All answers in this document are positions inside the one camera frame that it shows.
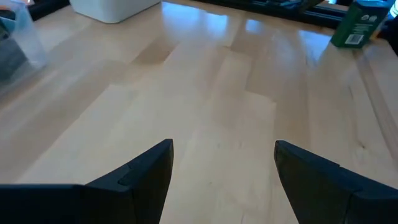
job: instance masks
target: white container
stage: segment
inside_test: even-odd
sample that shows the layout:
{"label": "white container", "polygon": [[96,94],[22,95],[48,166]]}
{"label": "white container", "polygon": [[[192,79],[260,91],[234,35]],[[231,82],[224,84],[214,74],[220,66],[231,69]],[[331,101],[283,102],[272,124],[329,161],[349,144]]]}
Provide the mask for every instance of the white container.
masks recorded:
{"label": "white container", "polygon": [[0,94],[47,63],[45,50],[23,2],[0,0]]}
{"label": "white container", "polygon": [[118,23],[161,0],[70,0],[75,12],[105,23]]}

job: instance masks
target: clear plastic container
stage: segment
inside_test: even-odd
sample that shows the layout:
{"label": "clear plastic container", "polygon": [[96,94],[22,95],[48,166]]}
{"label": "clear plastic container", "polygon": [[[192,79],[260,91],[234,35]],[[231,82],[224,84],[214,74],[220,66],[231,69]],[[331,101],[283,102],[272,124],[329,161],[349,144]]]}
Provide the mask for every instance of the clear plastic container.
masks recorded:
{"label": "clear plastic container", "polygon": [[44,67],[47,57],[25,3],[0,0],[0,94]]}

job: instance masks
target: light wood surface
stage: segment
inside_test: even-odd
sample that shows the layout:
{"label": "light wood surface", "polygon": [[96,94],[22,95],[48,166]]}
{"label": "light wood surface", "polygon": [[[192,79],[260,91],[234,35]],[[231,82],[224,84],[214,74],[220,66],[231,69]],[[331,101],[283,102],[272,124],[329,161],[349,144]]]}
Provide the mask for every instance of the light wood surface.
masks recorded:
{"label": "light wood surface", "polygon": [[297,223],[273,161],[285,139],[398,187],[398,59],[384,40],[173,1],[107,25],[36,23],[50,63],[0,100],[0,182],[85,184],[165,138],[162,223]]}

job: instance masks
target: green box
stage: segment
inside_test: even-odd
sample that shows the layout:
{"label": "green box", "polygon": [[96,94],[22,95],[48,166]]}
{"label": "green box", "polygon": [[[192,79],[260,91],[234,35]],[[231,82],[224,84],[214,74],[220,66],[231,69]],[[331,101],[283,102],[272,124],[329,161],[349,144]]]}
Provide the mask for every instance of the green box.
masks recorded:
{"label": "green box", "polygon": [[336,47],[361,48],[387,16],[391,3],[384,1],[353,2],[347,15],[331,38]]}

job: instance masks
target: barcode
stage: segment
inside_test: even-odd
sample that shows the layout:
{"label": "barcode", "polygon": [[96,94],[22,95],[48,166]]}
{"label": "barcode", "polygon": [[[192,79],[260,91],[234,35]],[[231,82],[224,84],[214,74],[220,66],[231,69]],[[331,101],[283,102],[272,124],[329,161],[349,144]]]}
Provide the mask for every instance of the barcode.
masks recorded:
{"label": "barcode", "polygon": [[361,34],[351,34],[346,40],[346,44],[359,44],[363,39]]}

